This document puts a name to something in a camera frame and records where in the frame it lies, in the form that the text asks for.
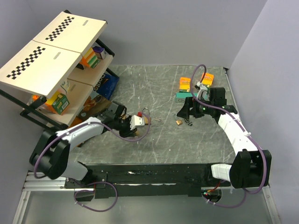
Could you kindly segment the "small brass padlock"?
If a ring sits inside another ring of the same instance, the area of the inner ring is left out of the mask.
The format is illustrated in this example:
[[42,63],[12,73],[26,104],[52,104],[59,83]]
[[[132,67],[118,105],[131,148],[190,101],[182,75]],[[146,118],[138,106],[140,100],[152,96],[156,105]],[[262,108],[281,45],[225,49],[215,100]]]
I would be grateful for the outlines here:
[[181,124],[183,124],[183,121],[176,114],[174,114],[173,117],[174,117],[174,119],[176,121],[176,124],[178,126],[181,125]]

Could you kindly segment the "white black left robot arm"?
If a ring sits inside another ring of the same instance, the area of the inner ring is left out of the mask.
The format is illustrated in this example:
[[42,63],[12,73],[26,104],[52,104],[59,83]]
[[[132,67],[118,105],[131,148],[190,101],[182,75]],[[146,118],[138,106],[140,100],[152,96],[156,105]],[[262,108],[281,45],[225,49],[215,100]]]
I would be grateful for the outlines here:
[[84,163],[71,161],[70,151],[105,132],[111,132],[124,141],[138,141],[135,137],[137,128],[144,124],[144,116],[127,115],[124,105],[112,102],[109,107],[71,128],[56,132],[46,130],[29,159],[34,176],[36,179],[48,177],[52,180],[59,177],[71,178],[80,187],[86,188],[97,177]]

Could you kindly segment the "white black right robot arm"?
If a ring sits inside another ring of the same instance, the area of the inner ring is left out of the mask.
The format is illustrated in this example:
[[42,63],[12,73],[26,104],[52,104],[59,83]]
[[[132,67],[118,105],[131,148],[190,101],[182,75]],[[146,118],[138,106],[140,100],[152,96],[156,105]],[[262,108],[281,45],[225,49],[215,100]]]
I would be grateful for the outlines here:
[[259,151],[251,134],[243,126],[233,105],[227,104],[226,90],[214,87],[207,91],[207,99],[186,97],[177,116],[188,121],[191,116],[210,115],[224,131],[235,152],[232,164],[208,165],[204,181],[209,186],[220,180],[230,182],[236,189],[266,186],[269,183],[272,156],[268,150]]

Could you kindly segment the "orange yellow box left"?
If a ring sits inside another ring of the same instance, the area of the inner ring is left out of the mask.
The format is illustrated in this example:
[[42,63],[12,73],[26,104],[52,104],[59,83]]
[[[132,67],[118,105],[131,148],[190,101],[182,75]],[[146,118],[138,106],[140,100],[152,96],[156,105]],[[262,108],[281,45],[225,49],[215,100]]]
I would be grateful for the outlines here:
[[179,80],[179,92],[190,92],[190,81],[188,77],[181,77]]

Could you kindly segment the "orange yellow box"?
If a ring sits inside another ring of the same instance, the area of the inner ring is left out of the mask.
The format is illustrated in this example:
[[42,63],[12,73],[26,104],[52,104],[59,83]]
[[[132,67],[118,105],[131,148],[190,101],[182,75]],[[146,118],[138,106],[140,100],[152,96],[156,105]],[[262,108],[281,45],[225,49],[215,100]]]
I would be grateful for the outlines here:
[[188,77],[181,77],[179,80],[179,92],[190,92],[190,81]]
[[202,74],[202,84],[208,87],[212,86],[214,80],[214,75],[210,73]]

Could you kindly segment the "orange yellow box right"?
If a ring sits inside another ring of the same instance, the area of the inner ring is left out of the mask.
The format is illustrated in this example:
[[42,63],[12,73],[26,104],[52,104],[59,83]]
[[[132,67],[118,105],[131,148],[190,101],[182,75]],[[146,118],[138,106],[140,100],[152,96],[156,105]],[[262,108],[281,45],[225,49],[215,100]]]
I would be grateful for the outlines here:
[[212,86],[214,80],[214,75],[210,73],[202,74],[202,84],[208,87]]

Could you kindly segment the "blue doritos bag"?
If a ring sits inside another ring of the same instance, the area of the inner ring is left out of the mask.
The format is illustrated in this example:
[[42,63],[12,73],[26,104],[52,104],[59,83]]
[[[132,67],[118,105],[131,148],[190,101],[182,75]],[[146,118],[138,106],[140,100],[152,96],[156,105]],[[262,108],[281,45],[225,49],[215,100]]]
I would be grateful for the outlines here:
[[118,81],[118,77],[104,73],[93,90],[109,100],[117,86]]

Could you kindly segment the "cardboard box on shelf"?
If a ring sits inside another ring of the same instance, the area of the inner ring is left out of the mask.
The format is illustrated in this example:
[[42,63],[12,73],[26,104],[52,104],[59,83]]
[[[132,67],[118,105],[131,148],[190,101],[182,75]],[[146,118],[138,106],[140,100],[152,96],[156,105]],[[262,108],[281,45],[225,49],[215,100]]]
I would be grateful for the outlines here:
[[91,93],[92,87],[84,83],[66,79],[60,84],[57,91],[67,97],[85,96]]

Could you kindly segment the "green orange box on shelf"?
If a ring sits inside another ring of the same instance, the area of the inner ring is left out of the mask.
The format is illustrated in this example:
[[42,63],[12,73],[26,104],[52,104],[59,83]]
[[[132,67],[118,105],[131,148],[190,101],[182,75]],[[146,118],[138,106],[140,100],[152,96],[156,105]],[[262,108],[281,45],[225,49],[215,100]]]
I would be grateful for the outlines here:
[[69,105],[70,102],[67,96],[58,91],[45,103],[47,111],[58,115],[62,115]]

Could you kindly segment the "purple white small box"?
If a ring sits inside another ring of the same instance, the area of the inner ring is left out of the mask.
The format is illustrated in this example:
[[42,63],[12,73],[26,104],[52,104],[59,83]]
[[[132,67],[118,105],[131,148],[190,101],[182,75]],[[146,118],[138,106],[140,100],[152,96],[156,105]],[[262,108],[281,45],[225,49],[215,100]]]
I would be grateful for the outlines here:
[[104,48],[99,47],[99,46],[94,46],[93,47],[93,51],[95,53],[95,55],[100,59],[100,60],[104,60],[107,56],[107,53],[105,51]]

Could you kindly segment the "checkerboard calibration board lower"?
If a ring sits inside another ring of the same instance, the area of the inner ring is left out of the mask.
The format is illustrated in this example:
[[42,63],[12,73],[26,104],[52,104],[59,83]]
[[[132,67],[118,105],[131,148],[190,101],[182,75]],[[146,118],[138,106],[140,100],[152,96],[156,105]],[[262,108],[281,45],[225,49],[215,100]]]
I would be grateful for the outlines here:
[[50,98],[81,58],[77,52],[31,40],[0,69],[0,82]]

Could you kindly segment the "checkerboard calibration board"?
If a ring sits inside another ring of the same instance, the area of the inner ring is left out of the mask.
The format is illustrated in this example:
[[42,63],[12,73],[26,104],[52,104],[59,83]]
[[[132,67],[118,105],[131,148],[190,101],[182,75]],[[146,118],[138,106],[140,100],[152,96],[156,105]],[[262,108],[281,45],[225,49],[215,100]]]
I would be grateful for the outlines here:
[[81,58],[77,52],[31,40],[0,69],[0,82],[50,98]]
[[84,55],[106,27],[106,21],[61,12],[33,40]]

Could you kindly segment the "checkerboard calibration board upper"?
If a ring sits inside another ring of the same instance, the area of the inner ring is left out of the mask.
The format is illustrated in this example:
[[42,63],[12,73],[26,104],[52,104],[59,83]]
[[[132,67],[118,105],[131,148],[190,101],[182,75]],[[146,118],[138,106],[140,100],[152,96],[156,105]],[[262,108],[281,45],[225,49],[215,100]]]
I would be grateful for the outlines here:
[[106,21],[61,12],[33,40],[84,55],[106,27]]

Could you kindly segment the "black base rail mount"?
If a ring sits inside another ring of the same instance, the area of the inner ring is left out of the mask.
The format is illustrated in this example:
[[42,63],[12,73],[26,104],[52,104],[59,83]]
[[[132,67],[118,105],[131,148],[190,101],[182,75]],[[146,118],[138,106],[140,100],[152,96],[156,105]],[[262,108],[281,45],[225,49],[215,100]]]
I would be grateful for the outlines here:
[[94,190],[96,199],[114,196],[201,197],[202,190],[219,182],[209,163],[189,164],[89,164],[97,184],[87,186],[69,179],[66,189]]

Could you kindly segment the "black frame wooden shelf rack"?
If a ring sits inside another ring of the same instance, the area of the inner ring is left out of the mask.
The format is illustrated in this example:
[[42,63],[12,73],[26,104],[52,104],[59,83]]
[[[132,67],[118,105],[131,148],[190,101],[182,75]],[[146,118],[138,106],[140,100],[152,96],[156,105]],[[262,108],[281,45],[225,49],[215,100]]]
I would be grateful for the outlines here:
[[[99,37],[96,39],[94,44],[103,46],[103,42],[100,41]],[[69,74],[67,79],[77,81],[90,85],[93,88],[101,78],[101,76],[109,71],[109,65],[112,62],[114,57],[114,52],[111,50],[107,51],[107,57],[104,60],[100,60],[99,64],[94,68],[88,68],[83,66],[80,61],[76,67]],[[64,130],[68,128],[69,125],[75,120],[75,117],[78,115],[80,110],[83,107],[84,102],[89,97],[90,93],[85,96],[71,96],[67,97],[70,105],[64,111],[62,115],[58,114],[48,114],[39,110],[39,107],[46,102],[47,97],[38,96],[36,102],[27,104],[21,100],[15,98],[5,91],[0,92],[1,96],[15,103],[16,105],[22,108],[21,116],[30,120],[31,122],[37,124],[43,129],[54,129],[54,130]]]

